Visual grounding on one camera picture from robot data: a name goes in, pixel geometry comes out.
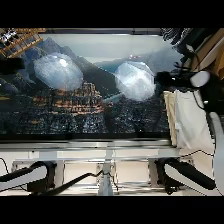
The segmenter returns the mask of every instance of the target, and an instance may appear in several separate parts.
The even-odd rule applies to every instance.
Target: crumpled plastic
[[[126,61],[115,72],[117,88],[126,98],[145,101],[155,93],[154,74],[143,62]]]
[[[52,53],[34,62],[36,76],[53,89],[72,91],[81,87],[83,73],[72,59]]]

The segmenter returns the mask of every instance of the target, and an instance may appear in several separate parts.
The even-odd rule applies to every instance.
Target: sky
[[[161,36],[149,35],[112,35],[112,34],[43,34],[44,39],[51,37],[61,47],[68,46],[78,56],[92,63],[113,61],[130,55],[171,49]]]

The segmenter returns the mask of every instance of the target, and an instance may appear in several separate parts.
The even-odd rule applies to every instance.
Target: mountain
[[[183,55],[177,53],[173,49],[167,48],[149,54],[139,55],[136,58],[122,58],[114,61],[97,62],[95,65],[105,71],[115,73],[117,68],[125,61],[144,62],[154,72],[172,71],[175,62],[180,62]]]
[[[84,80],[93,83],[96,86],[96,90],[100,92],[103,98],[119,93],[113,74],[98,68],[82,57],[76,56],[69,47],[61,47],[49,37],[21,55],[24,59],[26,69],[20,70],[19,74],[28,83],[23,87],[22,93],[33,96],[37,91],[47,87],[45,83],[37,78],[34,71],[34,61],[54,52],[69,56],[83,72]],[[19,85],[17,82],[18,78],[15,80],[14,76],[10,81],[16,85],[16,87]]]

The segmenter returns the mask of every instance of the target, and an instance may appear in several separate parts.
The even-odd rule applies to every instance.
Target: beige towel
[[[175,102],[176,102],[176,94],[164,91],[164,99],[166,103],[166,110],[167,110],[167,116],[168,116],[168,122],[169,122],[169,128],[170,128],[170,136],[172,145],[177,145],[177,135],[176,135],[176,129],[175,129],[175,122],[176,122],[176,114],[175,114]]]

